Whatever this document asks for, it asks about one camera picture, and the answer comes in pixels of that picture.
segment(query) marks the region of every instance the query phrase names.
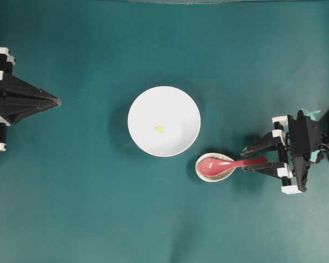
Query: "green tabletop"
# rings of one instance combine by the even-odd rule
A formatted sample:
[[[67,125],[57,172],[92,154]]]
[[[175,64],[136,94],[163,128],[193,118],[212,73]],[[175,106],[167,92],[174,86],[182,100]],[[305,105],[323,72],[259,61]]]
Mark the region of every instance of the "green tabletop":
[[[266,175],[210,184],[194,170],[205,152],[237,158],[273,116],[329,110],[329,0],[0,0],[0,46],[15,75],[62,100],[8,130],[0,263],[329,263],[326,161],[294,196]],[[157,85],[186,91],[202,116],[171,158],[127,129],[132,101]]]

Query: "yellow food piece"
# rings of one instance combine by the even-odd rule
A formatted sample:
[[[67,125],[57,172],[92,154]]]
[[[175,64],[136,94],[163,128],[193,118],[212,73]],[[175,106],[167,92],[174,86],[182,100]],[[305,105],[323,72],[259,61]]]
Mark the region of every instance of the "yellow food piece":
[[[156,130],[157,132],[159,132],[159,133],[163,133],[163,131],[164,131],[164,126],[163,126],[163,125],[157,125],[157,126],[155,127],[155,130]]]

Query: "white bowl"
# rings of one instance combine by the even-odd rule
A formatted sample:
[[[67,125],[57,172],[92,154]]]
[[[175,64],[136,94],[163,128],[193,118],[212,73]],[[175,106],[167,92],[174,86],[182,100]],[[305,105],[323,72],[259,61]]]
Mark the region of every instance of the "white bowl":
[[[141,93],[131,105],[128,129],[145,152],[159,157],[178,155],[196,140],[201,117],[184,91],[160,86]]]
[[[206,158],[215,158],[215,159],[221,159],[221,160],[226,160],[226,161],[234,161],[227,155],[223,155],[221,153],[215,153],[215,152],[205,153],[204,155],[200,156],[199,159],[197,159],[197,161],[196,161],[195,170],[196,170],[197,176],[200,177],[203,181],[219,182],[219,181],[222,181],[222,180],[228,178],[235,171],[235,168],[232,168],[229,170],[225,170],[225,171],[221,172],[220,174],[217,174],[217,176],[213,176],[213,177],[204,176],[198,170],[198,164]]]

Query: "red spoon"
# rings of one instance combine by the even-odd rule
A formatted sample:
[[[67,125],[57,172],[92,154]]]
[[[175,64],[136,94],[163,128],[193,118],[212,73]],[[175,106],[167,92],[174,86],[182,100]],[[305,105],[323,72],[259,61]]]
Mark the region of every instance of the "red spoon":
[[[267,158],[253,158],[240,161],[226,161],[215,158],[206,158],[198,164],[198,170],[207,177],[214,177],[223,171],[237,167],[244,167],[254,164],[263,164],[267,162]]]

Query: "spoon handle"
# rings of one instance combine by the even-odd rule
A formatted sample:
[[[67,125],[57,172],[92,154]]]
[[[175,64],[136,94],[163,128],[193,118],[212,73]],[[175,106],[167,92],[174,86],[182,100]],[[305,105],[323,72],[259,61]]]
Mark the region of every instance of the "spoon handle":
[[[234,161],[234,162],[231,162],[231,164],[233,164],[235,167],[245,167],[245,166],[254,165],[254,164],[264,164],[266,162],[267,162],[267,158],[259,157],[259,158],[241,160],[241,161]]]

